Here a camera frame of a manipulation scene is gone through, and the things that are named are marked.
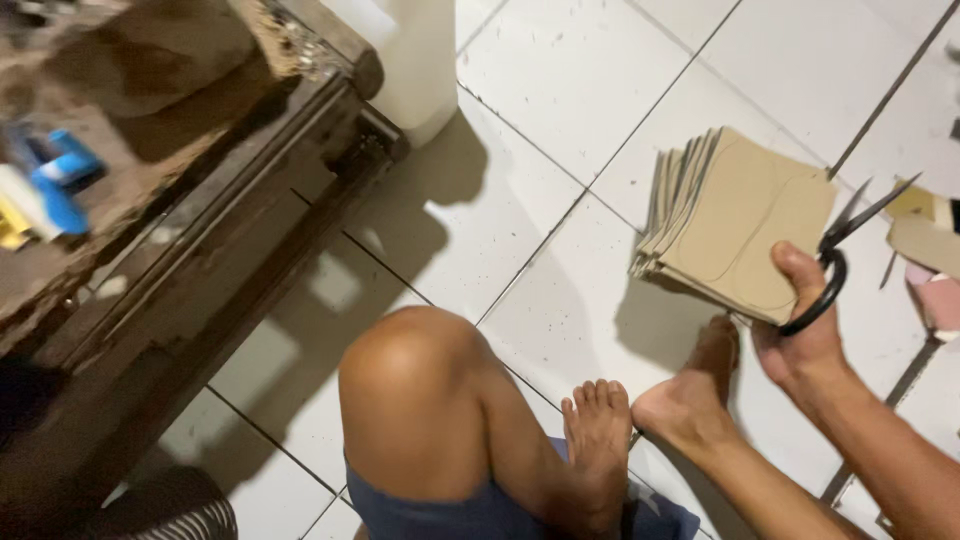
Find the black scissors handle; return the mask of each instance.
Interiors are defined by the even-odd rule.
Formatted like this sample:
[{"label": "black scissors handle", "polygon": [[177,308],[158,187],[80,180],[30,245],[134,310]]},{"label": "black scissors handle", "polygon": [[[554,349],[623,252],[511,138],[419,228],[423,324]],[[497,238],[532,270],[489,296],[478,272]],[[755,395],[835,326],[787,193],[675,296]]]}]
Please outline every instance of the black scissors handle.
[{"label": "black scissors handle", "polygon": [[826,272],[831,265],[833,266],[833,276],[830,277],[824,292],[820,293],[820,297],[799,317],[781,326],[780,335],[789,337],[798,333],[826,313],[830,306],[833,306],[837,295],[840,294],[840,289],[847,282],[847,258],[840,250],[827,247],[820,252],[820,266]]}]

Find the knee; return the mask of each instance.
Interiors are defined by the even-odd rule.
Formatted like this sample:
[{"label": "knee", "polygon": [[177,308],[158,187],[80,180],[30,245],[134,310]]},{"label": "knee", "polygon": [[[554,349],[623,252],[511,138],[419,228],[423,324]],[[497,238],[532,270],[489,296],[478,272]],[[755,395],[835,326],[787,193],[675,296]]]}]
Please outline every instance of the knee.
[{"label": "knee", "polygon": [[489,357],[486,339],[463,317],[438,307],[406,307],[349,346],[340,364],[341,391],[448,390]]}]

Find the white plastic container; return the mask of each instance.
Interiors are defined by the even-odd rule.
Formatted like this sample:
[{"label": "white plastic container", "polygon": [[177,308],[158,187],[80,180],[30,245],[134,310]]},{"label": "white plastic container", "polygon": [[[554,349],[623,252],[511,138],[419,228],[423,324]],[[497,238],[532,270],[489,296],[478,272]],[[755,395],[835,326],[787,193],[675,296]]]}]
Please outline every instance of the white plastic container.
[{"label": "white plastic container", "polygon": [[418,148],[457,110],[454,0],[322,0],[376,49],[386,80],[371,104]]}]

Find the bare foot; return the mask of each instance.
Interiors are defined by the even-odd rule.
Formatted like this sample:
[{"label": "bare foot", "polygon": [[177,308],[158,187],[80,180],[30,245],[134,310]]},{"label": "bare foot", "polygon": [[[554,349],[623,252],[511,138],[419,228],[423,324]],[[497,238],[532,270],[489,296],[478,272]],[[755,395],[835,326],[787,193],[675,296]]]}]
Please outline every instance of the bare foot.
[{"label": "bare foot", "polygon": [[616,380],[588,380],[573,390],[573,402],[564,398],[562,409],[570,465],[582,474],[587,492],[590,532],[616,532],[627,490],[627,391]]},{"label": "bare foot", "polygon": [[730,319],[714,317],[700,331],[684,369],[636,398],[631,406],[634,425],[659,435],[688,457],[738,436],[727,396],[739,344]]}]

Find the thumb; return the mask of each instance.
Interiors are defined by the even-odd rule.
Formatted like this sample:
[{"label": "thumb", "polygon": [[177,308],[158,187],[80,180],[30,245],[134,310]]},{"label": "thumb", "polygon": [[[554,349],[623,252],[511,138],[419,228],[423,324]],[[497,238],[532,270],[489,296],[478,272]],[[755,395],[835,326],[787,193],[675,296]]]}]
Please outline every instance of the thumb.
[{"label": "thumb", "polygon": [[797,307],[794,308],[793,314],[803,313],[820,297],[820,293],[827,286],[820,263],[787,241],[777,242],[771,250],[771,255],[774,264],[797,291]]}]

